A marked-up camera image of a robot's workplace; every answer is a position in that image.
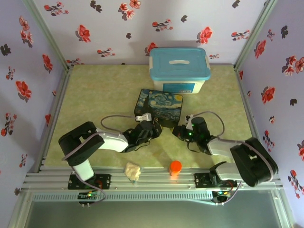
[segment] white clip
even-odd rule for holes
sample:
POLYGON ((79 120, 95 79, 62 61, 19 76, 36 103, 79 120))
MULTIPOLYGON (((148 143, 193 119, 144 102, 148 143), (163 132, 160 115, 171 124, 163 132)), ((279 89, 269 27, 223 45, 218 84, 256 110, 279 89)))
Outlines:
POLYGON ((190 116, 186 116, 186 129, 189 129, 189 130, 193 130, 192 128, 192 120, 193 119, 193 115, 191 114, 190 116))
POLYGON ((145 113, 143 115, 139 115, 139 116, 135 117, 135 120, 140 121, 140 122, 143 120, 152 121, 152 116, 151 116, 151 113, 145 113))

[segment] orange object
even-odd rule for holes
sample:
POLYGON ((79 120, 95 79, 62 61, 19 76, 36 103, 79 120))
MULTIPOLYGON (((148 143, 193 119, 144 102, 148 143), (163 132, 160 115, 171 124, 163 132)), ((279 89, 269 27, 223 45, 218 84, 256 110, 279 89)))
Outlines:
POLYGON ((180 161, 173 161, 170 165, 170 175, 171 176, 178 176, 182 169, 182 165, 180 161))

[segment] floral wallpaper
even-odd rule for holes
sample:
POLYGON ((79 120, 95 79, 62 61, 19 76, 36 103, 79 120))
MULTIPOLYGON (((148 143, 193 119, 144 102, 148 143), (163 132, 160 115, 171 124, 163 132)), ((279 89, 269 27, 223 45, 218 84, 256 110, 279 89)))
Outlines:
POLYGON ((303 21, 302 4, 278 1, 239 76, 294 218, 304 227, 304 27, 296 23, 303 21))
POLYGON ((6 228, 52 120, 64 70, 22 1, 4 1, 1 8, 0 227, 6 228))
POLYGON ((201 47, 211 63, 235 63, 266 0, 33 1, 71 66, 148 64, 157 47, 201 47))

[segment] table surface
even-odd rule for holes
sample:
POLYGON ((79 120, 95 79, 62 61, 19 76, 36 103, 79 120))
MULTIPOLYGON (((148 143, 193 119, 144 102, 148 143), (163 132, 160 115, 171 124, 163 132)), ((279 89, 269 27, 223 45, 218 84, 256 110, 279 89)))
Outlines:
MULTIPOLYGON (((68 166, 61 161, 64 156, 58 139, 86 121, 92 121, 101 128, 100 120, 108 115, 133 115, 134 107, 142 88, 153 89, 149 66, 145 65, 76 65, 68 83, 55 131, 47 153, 45 165, 68 166)), ((232 65, 211 66, 211 79, 206 81, 198 94, 185 94, 180 124, 185 116, 203 111, 213 111, 221 116, 226 131, 223 138, 245 140, 251 132, 241 99, 236 74, 232 65)), ((208 129, 213 135, 222 131, 217 117, 204 114, 208 129)), ((126 118, 110 118, 104 124, 125 131, 134 128, 137 122, 126 118)), ((210 168, 221 161, 231 160, 223 156, 209 156, 191 152, 185 142, 164 128, 159 138, 138 151, 118 153, 98 150, 89 158, 92 166, 124 167, 127 162, 142 167, 168 168, 173 160, 179 160, 183 167, 210 168)))

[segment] blue lid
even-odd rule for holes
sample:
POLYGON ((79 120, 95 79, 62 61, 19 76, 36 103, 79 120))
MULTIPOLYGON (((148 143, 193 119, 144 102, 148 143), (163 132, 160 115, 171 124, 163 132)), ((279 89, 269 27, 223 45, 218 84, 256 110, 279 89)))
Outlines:
POLYGON ((210 79, 206 52, 197 47, 160 47, 150 52, 150 76, 155 81, 210 79))

